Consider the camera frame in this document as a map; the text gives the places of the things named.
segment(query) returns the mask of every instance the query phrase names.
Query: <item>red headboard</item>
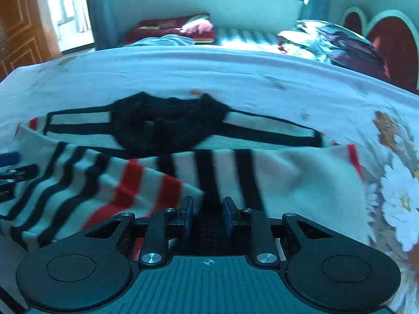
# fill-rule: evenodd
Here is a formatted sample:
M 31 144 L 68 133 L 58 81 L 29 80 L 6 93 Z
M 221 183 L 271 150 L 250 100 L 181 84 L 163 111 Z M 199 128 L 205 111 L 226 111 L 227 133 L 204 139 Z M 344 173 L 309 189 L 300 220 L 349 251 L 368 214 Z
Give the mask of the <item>red headboard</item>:
M 341 25 L 362 35 L 367 25 L 367 18 L 361 9 L 358 7 L 351 7 L 344 13 Z
M 387 10 L 371 20 L 364 36 L 385 58 L 392 84 L 419 93 L 419 33 L 413 22 L 401 11 Z

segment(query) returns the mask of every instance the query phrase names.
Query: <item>door panel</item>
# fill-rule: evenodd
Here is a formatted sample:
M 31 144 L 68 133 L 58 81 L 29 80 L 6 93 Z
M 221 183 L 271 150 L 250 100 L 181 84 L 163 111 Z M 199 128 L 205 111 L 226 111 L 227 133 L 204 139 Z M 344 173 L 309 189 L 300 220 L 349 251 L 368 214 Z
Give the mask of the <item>door panel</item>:
M 20 66 L 62 56 L 47 0 L 0 0 L 0 48 L 0 81 Z

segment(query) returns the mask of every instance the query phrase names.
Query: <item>floor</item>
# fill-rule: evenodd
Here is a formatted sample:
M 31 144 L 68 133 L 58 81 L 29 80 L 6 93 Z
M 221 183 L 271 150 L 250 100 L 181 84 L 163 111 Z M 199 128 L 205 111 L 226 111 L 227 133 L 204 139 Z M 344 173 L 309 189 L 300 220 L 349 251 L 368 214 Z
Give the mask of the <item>floor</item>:
M 58 40 L 58 46 L 61 52 L 94 43 L 92 30 L 77 33 L 75 21 L 70 21 L 59 26 L 58 30 L 61 35 L 60 40 Z

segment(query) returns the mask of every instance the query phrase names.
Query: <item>bed sheet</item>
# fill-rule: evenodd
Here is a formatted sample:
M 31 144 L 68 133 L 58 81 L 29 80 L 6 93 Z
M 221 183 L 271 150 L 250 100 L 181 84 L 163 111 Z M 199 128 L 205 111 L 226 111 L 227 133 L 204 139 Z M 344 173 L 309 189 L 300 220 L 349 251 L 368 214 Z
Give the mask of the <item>bed sheet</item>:
M 418 96 L 340 67 L 273 53 L 118 48 L 22 67 L 9 75 L 0 83 L 0 152 L 13 149 L 19 122 L 56 110 L 106 105 L 140 91 L 180 98 L 206 92 L 232 108 L 288 119 L 338 143 L 357 143 L 370 212 L 365 235 L 402 273 L 391 308 L 419 313 Z M 11 270 L 10 275 L 24 256 L 20 249 L 11 247 L 2 257 L 8 264 L 0 268 Z M 1 282 L 17 292 L 15 284 Z

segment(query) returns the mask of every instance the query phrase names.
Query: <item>silver bolt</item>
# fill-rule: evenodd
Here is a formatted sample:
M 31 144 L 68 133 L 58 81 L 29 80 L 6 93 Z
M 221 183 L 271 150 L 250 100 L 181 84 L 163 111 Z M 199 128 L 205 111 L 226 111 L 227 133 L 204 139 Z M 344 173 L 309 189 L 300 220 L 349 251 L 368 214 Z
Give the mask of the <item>silver bolt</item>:
M 277 257 L 274 254 L 271 253 L 262 253 L 259 254 L 256 259 L 260 263 L 274 263 L 277 260 Z
M 161 256 L 158 253 L 148 253 L 142 256 L 141 260 L 147 264 L 154 264 L 161 261 Z

